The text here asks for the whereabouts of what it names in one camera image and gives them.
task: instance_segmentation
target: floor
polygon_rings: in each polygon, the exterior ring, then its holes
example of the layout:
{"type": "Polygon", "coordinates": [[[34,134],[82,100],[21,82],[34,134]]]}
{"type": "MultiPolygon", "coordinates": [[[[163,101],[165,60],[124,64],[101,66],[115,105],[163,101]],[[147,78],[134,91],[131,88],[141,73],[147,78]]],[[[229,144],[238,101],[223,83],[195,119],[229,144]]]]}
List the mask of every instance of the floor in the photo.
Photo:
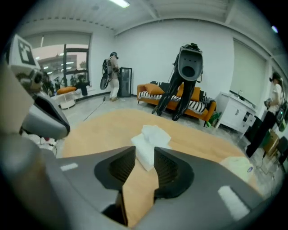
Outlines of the floor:
{"type": "MultiPolygon", "coordinates": [[[[79,101],[74,107],[68,110],[63,110],[70,123],[71,129],[75,128],[85,119],[92,119],[99,115],[121,108],[133,108],[145,111],[147,113],[151,113],[153,109],[152,105],[149,105],[145,102],[140,102],[139,105],[137,105],[137,100],[135,97],[120,98],[116,102],[107,100],[107,96],[106,100],[103,102],[103,98],[104,96],[99,96],[79,101]]],[[[166,119],[171,119],[171,114],[169,113],[169,111],[167,111],[162,114],[162,117],[166,119]]],[[[189,116],[181,117],[177,122],[182,125],[186,125],[188,127],[195,128],[223,138],[236,145],[243,151],[243,153],[245,152],[244,147],[249,144],[245,137],[240,140],[239,134],[236,131],[225,126],[220,126],[218,129],[204,127],[204,121],[196,118],[191,118],[189,116]]],[[[57,158],[61,158],[63,140],[58,140],[56,148],[57,150],[54,149],[53,151],[56,154],[57,158]]],[[[284,172],[281,167],[273,164],[273,162],[275,161],[274,159],[269,161],[267,157],[264,158],[263,165],[261,168],[259,168],[259,166],[261,165],[262,156],[263,150],[258,149],[250,159],[250,162],[254,166],[253,170],[256,175],[256,184],[259,188],[259,192],[264,198],[268,198],[272,194],[275,194],[277,190],[281,187],[282,180],[284,178],[284,172]]]]}

